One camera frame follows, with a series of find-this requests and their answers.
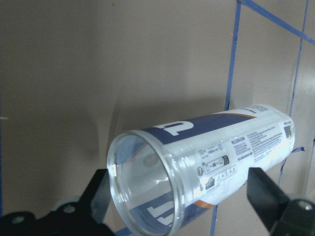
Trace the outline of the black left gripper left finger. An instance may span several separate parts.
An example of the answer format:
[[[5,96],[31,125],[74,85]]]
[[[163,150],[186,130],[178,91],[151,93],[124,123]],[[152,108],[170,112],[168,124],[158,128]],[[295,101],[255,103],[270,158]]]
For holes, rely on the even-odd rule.
[[[37,219],[20,211],[0,218],[2,236],[113,236],[103,223],[110,203],[109,174],[98,169],[79,200],[66,202]]]

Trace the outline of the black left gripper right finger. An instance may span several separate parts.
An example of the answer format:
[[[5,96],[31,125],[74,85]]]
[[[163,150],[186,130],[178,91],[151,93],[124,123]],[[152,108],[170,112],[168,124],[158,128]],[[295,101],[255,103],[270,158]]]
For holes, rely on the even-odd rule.
[[[249,168],[247,198],[270,236],[315,234],[315,203],[289,197],[261,168]]]

